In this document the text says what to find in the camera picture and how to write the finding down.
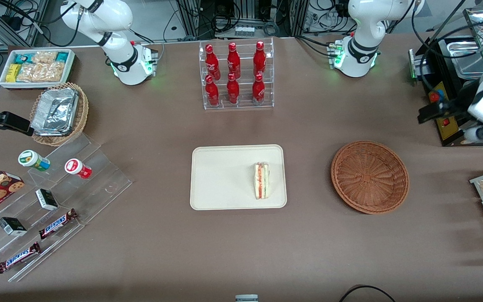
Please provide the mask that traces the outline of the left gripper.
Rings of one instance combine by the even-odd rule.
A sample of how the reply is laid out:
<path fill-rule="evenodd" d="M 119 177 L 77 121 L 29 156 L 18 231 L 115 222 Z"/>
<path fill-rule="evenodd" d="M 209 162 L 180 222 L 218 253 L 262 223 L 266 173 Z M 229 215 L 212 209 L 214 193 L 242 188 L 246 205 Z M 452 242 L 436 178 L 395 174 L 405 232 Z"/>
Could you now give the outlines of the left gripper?
<path fill-rule="evenodd" d="M 448 101 L 436 101 L 418 110 L 418 124 L 424 124 L 433 119 L 454 117 L 456 120 L 476 121 L 468 113 L 480 85 L 480 79 L 464 82 L 462 88 L 453 91 Z"/>

